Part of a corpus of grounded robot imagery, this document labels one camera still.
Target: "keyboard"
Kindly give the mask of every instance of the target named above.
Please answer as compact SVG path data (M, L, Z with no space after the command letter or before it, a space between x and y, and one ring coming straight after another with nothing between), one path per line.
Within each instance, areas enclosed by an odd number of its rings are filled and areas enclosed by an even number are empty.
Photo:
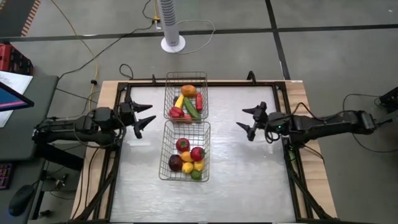
M12 164L0 164L0 190L7 190L11 183Z

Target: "plum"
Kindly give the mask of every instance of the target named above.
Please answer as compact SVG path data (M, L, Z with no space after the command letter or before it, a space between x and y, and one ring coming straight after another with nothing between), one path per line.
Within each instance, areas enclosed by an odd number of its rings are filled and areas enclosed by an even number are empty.
M178 172L181 171L183 162L179 155L172 155L169 159L169 167L172 171Z

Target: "white paper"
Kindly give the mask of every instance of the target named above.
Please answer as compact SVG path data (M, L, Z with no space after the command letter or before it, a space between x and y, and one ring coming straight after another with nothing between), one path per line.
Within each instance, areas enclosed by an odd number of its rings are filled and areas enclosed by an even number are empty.
M32 76L29 75L20 75L11 72L0 71L0 82L4 83L20 94L24 94L31 80ZM6 125L7 120L10 118L12 112L13 111L0 112L0 128L3 128Z

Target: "computer mouse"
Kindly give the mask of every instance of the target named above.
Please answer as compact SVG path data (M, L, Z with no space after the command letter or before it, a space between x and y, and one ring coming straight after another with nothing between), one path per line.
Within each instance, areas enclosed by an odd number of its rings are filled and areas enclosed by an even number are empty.
M27 204L34 195L35 189L31 185L23 185L12 197L8 205L8 212L13 217L17 217L24 213Z

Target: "white tower fan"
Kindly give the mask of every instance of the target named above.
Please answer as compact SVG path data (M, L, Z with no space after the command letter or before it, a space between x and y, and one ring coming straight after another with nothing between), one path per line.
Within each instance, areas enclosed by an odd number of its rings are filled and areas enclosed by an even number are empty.
M157 3L164 32L161 46L168 53L180 52L185 47L185 39L178 33L174 0L157 0Z

